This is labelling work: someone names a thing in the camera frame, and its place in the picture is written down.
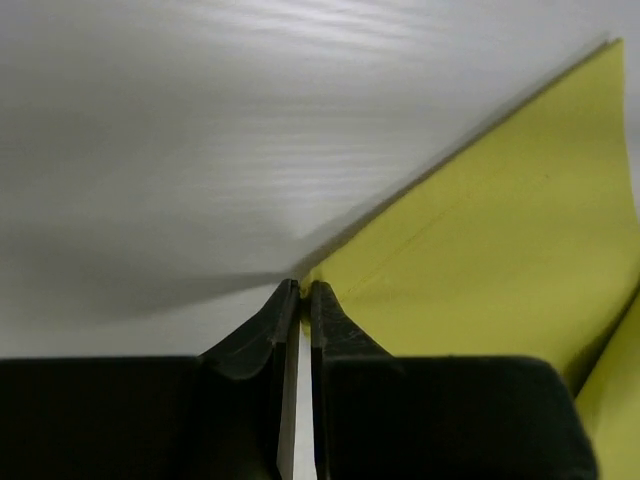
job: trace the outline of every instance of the yellow sheet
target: yellow sheet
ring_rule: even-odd
[[[577,404],[598,455],[602,480],[636,480],[640,476],[640,296],[598,360]]]
[[[530,354],[572,387],[640,273],[623,45],[413,188],[303,283],[396,356]]]

